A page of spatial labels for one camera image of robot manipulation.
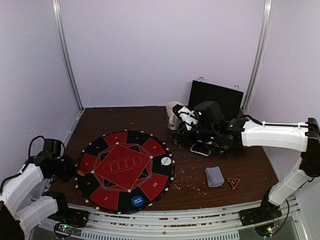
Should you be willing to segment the white dealer button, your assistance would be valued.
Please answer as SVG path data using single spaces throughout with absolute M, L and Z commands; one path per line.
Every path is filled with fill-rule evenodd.
M 160 160 L 160 163 L 162 166 L 169 166 L 172 164 L 172 162 L 173 160 L 168 156 L 165 156 Z

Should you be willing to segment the blue small blind button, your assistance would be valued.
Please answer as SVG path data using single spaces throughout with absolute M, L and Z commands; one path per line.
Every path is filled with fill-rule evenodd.
M 144 198 L 140 195 L 136 195 L 131 199 L 131 203 L 134 207 L 141 207 L 144 205 Z

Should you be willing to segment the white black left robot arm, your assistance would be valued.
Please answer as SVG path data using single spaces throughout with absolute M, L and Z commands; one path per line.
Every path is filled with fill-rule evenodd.
M 75 162 L 65 154 L 66 148 L 58 139 L 45 138 L 37 155 L 28 155 L 23 167 L 0 184 L 0 238 L 25 240 L 32 229 L 54 215 L 61 222 L 72 218 L 66 196 L 46 191 L 30 202 L 32 192 L 45 179 L 57 177 L 68 182 L 75 173 Z

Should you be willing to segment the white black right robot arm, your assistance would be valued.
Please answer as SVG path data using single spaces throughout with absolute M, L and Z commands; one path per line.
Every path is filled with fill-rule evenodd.
M 245 114 L 226 120 L 215 101 L 202 102 L 193 109 L 177 103 L 172 112 L 180 121 L 175 141 L 200 155 L 227 155 L 233 148 L 251 147 L 296 152 L 294 167 L 266 191 L 257 208 L 256 216 L 261 221 L 268 220 L 305 183 L 320 176 L 320 124 L 316 118 L 277 123 Z

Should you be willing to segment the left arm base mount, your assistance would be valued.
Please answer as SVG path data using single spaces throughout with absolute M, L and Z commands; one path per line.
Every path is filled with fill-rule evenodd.
M 68 207 L 65 201 L 56 199 L 58 211 L 48 218 L 76 228 L 87 226 L 89 212 Z

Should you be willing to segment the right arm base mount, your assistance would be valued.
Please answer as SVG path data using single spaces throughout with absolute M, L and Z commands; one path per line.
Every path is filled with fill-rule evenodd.
M 274 216 L 281 217 L 282 215 L 280 207 L 274 205 L 261 205 L 259 207 L 244 209 L 239 212 L 239 217 L 243 226 L 270 221 Z

